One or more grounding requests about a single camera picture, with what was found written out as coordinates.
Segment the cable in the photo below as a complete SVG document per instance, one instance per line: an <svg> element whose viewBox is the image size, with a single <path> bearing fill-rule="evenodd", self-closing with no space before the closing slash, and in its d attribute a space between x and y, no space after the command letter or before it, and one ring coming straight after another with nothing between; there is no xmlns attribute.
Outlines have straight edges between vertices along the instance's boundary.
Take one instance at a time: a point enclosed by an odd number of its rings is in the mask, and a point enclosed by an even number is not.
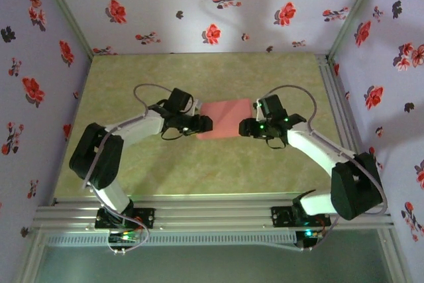
<svg viewBox="0 0 424 283"><path fill-rule="evenodd" d="M326 144L328 147L330 147L331 149L333 149L334 151L336 151L337 153L340 153L341 156L343 156L345 159L347 159L348 161L350 161L351 163L353 163L372 183L373 185L377 188L378 192L380 193L381 197L382 197L382 201L383 201L383 207L381 208L381 210L377 213L365 213L368 215L383 215L385 214L387 208L388 208L388 203L387 203L387 197L386 194L384 193L383 188L381 187L381 185L377 182L377 180L373 177L373 175L371 175L367 170L365 170L364 167L362 167L362 165L360 165L355 159L351 158L348 154L344 153L343 151L341 151L340 149L338 149L337 147L335 147L334 145L332 145L331 143L327 142L325 139L323 139L321 136L319 136L318 134L315 133L315 131L312 129L312 120L315 118L316 114L317 114L317 101L315 100L315 98L313 97L313 95L306 90L305 88L298 86L298 85L292 85L292 84L286 84L286 85L280 85L275 87L274 89L272 89L271 91L269 91L267 94L265 94L263 98L269 96L271 93L275 92L277 89L282 89L285 87L292 87L295 89L299 89L303 92L305 92L309 98L312 100L313 103L313 112L312 115L310 116L310 118L307 120L307 128L309 131L309 134L320 140L322 143ZM333 230L333 228L335 227L335 225L337 224L337 222L339 221L339 217L337 216L336 219L334 220L333 224L329 227L328 231L326 232L325 236L319 241L317 242L316 245L314 245L313 247L309 248L309 250L313 250L316 249L317 247L319 247L320 245L322 245L325 240L327 240L328 235L330 234L330 232Z"/></svg>

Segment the dark flower pattern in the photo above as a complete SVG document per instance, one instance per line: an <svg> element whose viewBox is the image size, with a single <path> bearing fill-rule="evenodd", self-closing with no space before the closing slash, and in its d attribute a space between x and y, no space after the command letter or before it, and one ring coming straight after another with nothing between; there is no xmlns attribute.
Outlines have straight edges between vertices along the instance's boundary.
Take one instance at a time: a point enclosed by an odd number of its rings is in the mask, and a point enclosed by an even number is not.
<svg viewBox="0 0 424 283"><path fill-rule="evenodd" d="M328 22L328 21L334 21L334 20L345 20L347 13L349 12L349 8L348 7L343 7L340 10L330 10L327 9L323 12L323 16L325 17L324 21Z"/></svg>
<svg viewBox="0 0 424 283"><path fill-rule="evenodd" d="M401 210L402 218L405 220L406 225L411 230L412 240L417 242L420 237L424 237L424 227L418 223L416 216L414 215L414 206L411 202L405 202L405 210Z"/></svg>
<svg viewBox="0 0 424 283"><path fill-rule="evenodd" d="M37 193L38 179L36 179L36 180L31 180L31 181L29 182L29 184L30 184L30 188L29 188L29 192L28 192L28 194L26 195L26 197L27 197L28 199L31 199L31 198L35 197L35 195L36 195L36 193Z"/></svg>
<svg viewBox="0 0 424 283"><path fill-rule="evenodd" d="M141 34L137 34L135 38L140 41L141 44L150 44L153 42L160 42L160 39L157 38L156 32L152 31L150 34L142 36Z"/></svg>
<svg viewBox="0 0 424 283"><path fill-rule="evenodd" d="M212 0L212 2L217 3L218 9L224 9L228 7L240 7L241 2L235 0Z"/></svg>
<svg viewBox="0 0 424 283"><path fill-rule="evenodd" d="M18 61L16 58L12 58L12 66L8 71L8 74L10 76L18 76L19 75L19 68L22 65L22 61Z"/></svg>
<svg viewBox="0 0 424 283"><path fill-rule="evenodd" d="M6 142L1 146L1 153L3 155L8 155L10 152L16 154L19 149L19 138L24 130L24 125L20 124L16 127L14 122L8 122L7 130L9 131L9 136Z"/></svg>
<svg viewBox="0 0 424 283"><path fill-rule="evenodd" d="M107 46L104 49L93 48L93 53L96 56L116 56L117 53L111 52L111 50L112 50L111 46Z"/></svg>

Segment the pink cloth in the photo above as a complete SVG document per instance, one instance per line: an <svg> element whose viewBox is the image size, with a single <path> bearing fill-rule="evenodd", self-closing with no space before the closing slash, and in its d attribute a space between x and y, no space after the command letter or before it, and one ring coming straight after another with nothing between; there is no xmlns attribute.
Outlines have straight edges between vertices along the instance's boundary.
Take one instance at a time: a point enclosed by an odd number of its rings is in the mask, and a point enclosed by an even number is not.
<svg viewBox="0 0 424 283"><path fill-rule="evenodd" d="M252 117L252 106L249 99L204 103L200 108L201 115L209 116L213 121L213 130L197 134L197 138L224 139L239 135L239 123Z"/></svg>

